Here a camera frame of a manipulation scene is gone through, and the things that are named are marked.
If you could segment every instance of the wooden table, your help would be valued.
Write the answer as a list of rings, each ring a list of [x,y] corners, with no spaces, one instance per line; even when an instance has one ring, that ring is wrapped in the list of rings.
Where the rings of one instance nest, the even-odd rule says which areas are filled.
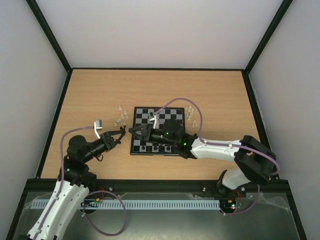
[[[173,70],[73,70],[62,109],[54,131],[41,178],[56,178],[60,169],[61,136],[75,128],[93,125],[102,119],[103,132],[116,130],[115,121],[124,110],[132,127],[134,107],[161,107],[173,98],[194,101],[201,109],[204,124],[202,136],[212,140],[238,140],[244,135],[259,139],[254,117],[240,71],[173,71]],[[177,101],[170,107],[190,104]],[[193,120],[200,122],[195,111]],[[186,132],[197,133],[186,121]],[[77,134],[87,141],[96,140],[93,130],[69,134],[64,141],[64,154],[69,139]],[[214,180],[225,169],[236,166],[218,159],[183,159],[177,156],[130,155],[131,134],[122,144],[104,154],[102,162],[88,162],[90,171],[99,179],[131,180]]]

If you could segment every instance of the white robotic arm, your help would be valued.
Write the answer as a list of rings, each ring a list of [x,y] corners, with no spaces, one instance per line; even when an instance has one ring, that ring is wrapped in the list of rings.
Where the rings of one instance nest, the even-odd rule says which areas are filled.
[[[207,145],[200,141],[199,138],[195,139],[191,145],[191,153],[197,159],[211,158],[220,159],[225,161],[234,162],[235,153],[239,151],[239,147],[233,147],[233,145],[241,145],[240,140],[234,141],[215,141],[204,139],[204,142],[226,144],[230,146],[218,146],[218,145]],[[227,170],[223,176],[222,184],[228,189],[234,190],[237,187],[251,182],[244,173],[237,166],[235,169]]]

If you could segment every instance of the black frame edge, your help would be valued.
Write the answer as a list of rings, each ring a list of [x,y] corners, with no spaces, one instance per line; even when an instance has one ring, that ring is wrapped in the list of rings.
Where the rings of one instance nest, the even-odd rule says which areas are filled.
[[[33,12],[38,23],[40,24],[44,34],[46,35],[49,42],[51,43],[56,55],[58,56],[64,69],[68,73],[69,71],[72,70],[72,68],[71,68],[70,64],[68,63],[68,60],[67,60],[65,54],[63,53],[55,35],[52,32],[52,30],[51,30],[51,28],[50,28],[50,26],[44,16],[44,14],[42,13],[39,5],[37,4],[36,0],[25,0],[25,1],[28,3],[31,11]]]
[[[58,102],[58,105],[56,107],[56,111],[55,111],[55,114],[54,114],[54,117],[53,117],[53,120],[52,120],[52,124],[51,124],[50,130],[49,130],[48,138],[47,138],[47,140],[45,142],[45,146],[44,146],[44,149],[43,149],[41,160],[40,160],[38,169],[36,171],[36,175],[35,175],[36,178],[40,178],[41,177],[41,173],[42,173],[42,171],[44,169],[46,158],[47,158],[47,155],[48,155],[48,152],[49,152],[49,148],[50,148],[50,144],[51,144],[52,138],[54,136],[56,125],[57,125],[57,122],[58,122],[58,119],[59,119],[59,115],[60,115],[60,111],[61,111],[62,105],[63,105],[64,100],[65,100],[65,96],[66,96],[66,93],[67,93],[67,89],[68,89],[68,86],[69,86],[69,82],[70,82],[72,73],[73,73],[73,70],[71,69],[66,75],[65,82],[64,82],[64,85],[63,85],[63,88],[62,88],[62,91],[61,91],[61,95],[60,95],[60,98],[59,98],[59,102]]]
[[[257,48],[255,49],[249,63],[245,68],[245,72],[249,74],[253,69],[254,65],[256,64],[258,58],[260,57],[261,53],[265,49],[266,45],[268,44],[270,38],[274,34],[275,30],[277,29],[279,23],[281,22],[282,18],[286,14],[288,8],[290,7],[293,0],[283,0],[280,7],[278,8],[276,14],[274,15],[270,25],[266,29],[260,43],[258,44]]]
[[[242,68],[183,68],[183,67],[74,67],[74,70],[155,70],[155,71],[239,71]]]
[[[270,149],[270,143],[269,143],[269,140],[267,137],[265,124],[264,124],[262,117],[261,117],[260,109],[258,107],[256,95],[255,95],[254,89],[252,87],[249,75],[246,74],[245,71],[243,71],[242,77],[243,77],[245,89],[246,89],[246,92],[248,95],[248,99],[250,102],[253,118],[255,121],[255,126],[256,126],[257,132],[259,134],[260,142]]]
[[[12,219],[12,222],[11,222],[11,225],[10,225],[10,228],[9,228],[9,232],[6,236],[6,240],[12,240],[16,234],[16,230],[17,230],[17,227],[18,227],[18,223],[19,223],[19,220],[20,220],[20,216],[22,214],[22,211],[24,210],[24,206],[25,206],[25,203],[26,203],[26,200],[27,200],[27,195],[24,194],[24,191],[23,191],[23,194],[20,198],[20,201],[18,203],[18,206],[15,210],[15,213],[14,213],[14,216],[13,216],[13,219]]]
[[[293,196],[287,197],[287,200],[288,200],[289,207],[292,211],[293,220],[295,222],[295,227],[299,234],[300,240],[307,240],[307,235],[306,235],[304,226],[302,225],[294,197]]]

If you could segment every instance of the purple cable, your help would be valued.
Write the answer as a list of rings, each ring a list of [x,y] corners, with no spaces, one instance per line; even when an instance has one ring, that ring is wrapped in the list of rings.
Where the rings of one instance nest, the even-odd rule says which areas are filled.
[[[128,223],[128,212],[126,210],[126,206],[124,204],[124,202],[120,199],[120,197],[118,197],[116,194],[114,194],[113,192],[110,192],[110,191],[104,191],[104,190],[99,190],[99,191],[93,191],[91,193],[88,194],[88,196],[90,195],[93,195],[93,194],[98,194],[98,193],[106,193],[106,194],[110,194],[112,196],[114,196],[116,199],[119,200],[119,202],[121,203],[122,207],[123,207],[123,210],[124,210],[124,222],[123,222],[123,226],[122,228],[116,232],[116,233],[106,233],[104,231],[101,231],[100,229],[98,229],[91,221],[90,219],[87,217],[86,213],[85,213],[85,209],[86,209],[86,206],[87,205],[84,205],[83,206],[83,209],[82,209],[82,213],[83,213],[83,217],[88,221],[88,223],[91,224],[91,226],[93,227],[94,230],[96,230],[98,233],[102,234],[102,235],[105,235],[105,236],[108,236],[108,237],[114,237],[114,236],[117,236],[121,233],[124,232],[124,230],[126,229],[127,227],[127,223]]]
[[[211,145],[211,146],[219,146],[219,147],[229,147],[229,144],[227,143],[217,143],[217,142],[205,142],[205,140],[202,138],[202,125],[203,125],[203,116],[202,116],[202,113],[200,111],[200,108],[191,100],[187,99],[187,98],[184,98],[184,97],[177,97],[171,101],[169,101],[166,105],[164,105],[162,108],[160,108],[158,111],[156,111],[154,114],[158,114],[160,111],[162,111],[164,108],[166,108],[167,106],[169,106],[171,103],[175,102],[175,101],[178,101],[178,100],[184,100],[184,101],[187,101],[191,104],[193,104],[195,106],[195,108],[198,110],[199,112],[199,115],[200,115],[200,127],[199,127],[199,140],[203,143],[203,144],[207,144],[207,145]],[[276,171],[271,173],[271,175],[277,175],[280,171],[280,166],[279,164],[270,156],[258,151],[258,150],[255,150],[251,147],[248,147],[248,146],[243,146],[243,145],[239,145],[239,144],[232,144],[232,147],[235,147],[235,148],[240,148],[240,149],[245,149],[245,150],[248,150],[248,151],[251,151],[255,154],[258,154],[266,159],[268,159],[269,161],[271,161],[275,167],[276,167]]]
[[[93,126],[85,126],[85,127],[80,127],[80,128],[76,128],[76,129],[73,129],[73,130],[70,130],[70,131],[67,131],[65,134],[63,134],[63,136],[61,137],[61,141],[60,141],[60,162],[61,162],[61,184],[60,184],[60,187],[59,187],[59,190],[57,192],[57,194],[55,195],[56,198],[53,199],[52,203],[50,204],[48,210],[46,211],[46,213],[44,214],[43,216],[43,219],[42,221],[40,222],[40,225],[39,225],[39,228],[38,230],[40,231],[45,220],[47,219],[51,209],[53,208],[57,198],[59,197],[60,193],[61,193],[61,189],[62,189],[62,186],[63,186],[63,183],[64,183],[64,179],[65,179],[65,167],[64,167],[64,150],[63,150],[63,146],[64,146],[64,139],[65,137],[72,133],[72,132],[75,132],[75,131],[79,131],[79,130],[84,130],[84,129],[93,129],[94,127]],[[39,235],[40,232],[37,232],[35,235],[34,235],[34,238],[33,240],[36,240],[38,235]]]
[[[245,209],[243,211],[233,212],[233,213],[225,213],[222,209],[220,209],[220,212],[223,213],[223,215],[227,215],[227,216],[244,214],[245,212],[248,212],[250,209],[252,209],[256,205],[256,203],[258,202],[258,199],[259,199],[259,194],[260,194],[260,185],[258,184],[257,196],[256,196],[254,202],[247,209]]]

